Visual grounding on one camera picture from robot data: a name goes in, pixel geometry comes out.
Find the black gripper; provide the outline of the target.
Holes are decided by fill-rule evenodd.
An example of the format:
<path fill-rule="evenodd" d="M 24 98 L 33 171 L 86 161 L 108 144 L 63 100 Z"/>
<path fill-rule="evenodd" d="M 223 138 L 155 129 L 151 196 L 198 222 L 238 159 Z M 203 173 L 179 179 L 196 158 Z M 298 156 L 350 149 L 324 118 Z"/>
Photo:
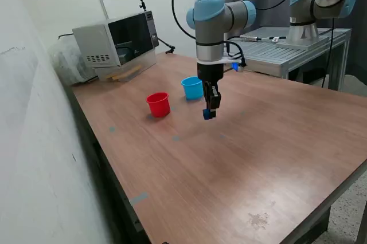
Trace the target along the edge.
<path fill-rule="evenodd" d="M 224 64 L 204 65 L 197 63 L 197 76 L 203 81 L 203 91 L 206 102 L 206 109 L 210 110 L 210 118 L 216 117 L 216 110 L 220 107 L 221 94 L 218 91 L 217 83 L 224 76 Z"/>

